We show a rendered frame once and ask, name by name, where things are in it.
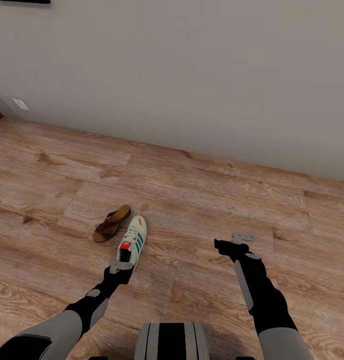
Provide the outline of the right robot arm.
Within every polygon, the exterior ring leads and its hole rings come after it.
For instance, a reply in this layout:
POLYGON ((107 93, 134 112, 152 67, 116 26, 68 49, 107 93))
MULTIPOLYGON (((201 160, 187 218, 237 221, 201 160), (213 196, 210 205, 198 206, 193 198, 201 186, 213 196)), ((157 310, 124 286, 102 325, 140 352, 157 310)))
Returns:
POLYGON ((256 241, 253 234, 233 232, 231 241, 214 239, 221 255, 230 256, 248 311, 254 317, 264 360, 314 360, 288 313, 282 292, 266 277, 261 258, 241 241, 256 241))

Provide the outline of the robot trunk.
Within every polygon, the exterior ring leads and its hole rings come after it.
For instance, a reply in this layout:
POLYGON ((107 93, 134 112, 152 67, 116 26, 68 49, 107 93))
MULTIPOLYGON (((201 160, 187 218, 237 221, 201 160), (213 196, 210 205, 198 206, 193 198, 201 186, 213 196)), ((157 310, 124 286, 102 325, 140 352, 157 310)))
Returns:
POLYGON ((143 323, 135 360, 209 360, 201 323, 143 323))

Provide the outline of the sandal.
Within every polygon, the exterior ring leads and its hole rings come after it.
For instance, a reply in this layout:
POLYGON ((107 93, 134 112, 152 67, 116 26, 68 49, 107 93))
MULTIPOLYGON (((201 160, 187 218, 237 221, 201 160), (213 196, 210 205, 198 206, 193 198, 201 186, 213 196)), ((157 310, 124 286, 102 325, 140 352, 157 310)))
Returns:
POLYGON ((93 240, 102 243, 112 239, 117 234, 120 223, 130 214, 131 210, 128 204, 121 206, 118 211, 109 213, 105 221, 95 229, 93 240))

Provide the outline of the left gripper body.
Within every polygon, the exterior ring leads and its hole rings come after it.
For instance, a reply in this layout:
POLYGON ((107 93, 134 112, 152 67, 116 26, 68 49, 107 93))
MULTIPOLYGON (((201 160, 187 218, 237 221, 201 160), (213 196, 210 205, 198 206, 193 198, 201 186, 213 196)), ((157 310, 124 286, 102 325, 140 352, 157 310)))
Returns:
POLYGON ((119 284, 127 285, 129 282, 129 271, 125 269, 120 269, 116 274, 109 273, 110 267, 104 270, 104 280, 112 281, 114 284, 115 290, 119 286, 119 284))

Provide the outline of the gym shoe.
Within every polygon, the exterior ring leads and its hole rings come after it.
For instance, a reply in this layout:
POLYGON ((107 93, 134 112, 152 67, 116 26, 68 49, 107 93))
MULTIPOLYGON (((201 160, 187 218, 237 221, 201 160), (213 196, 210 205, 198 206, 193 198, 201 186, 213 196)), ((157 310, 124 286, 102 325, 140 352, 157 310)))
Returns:
POLYGON ((141 249, 147 236, 147 225, 142 215, 133 217, 119 244, 117 262, 133 264, 135 271, 141 249))

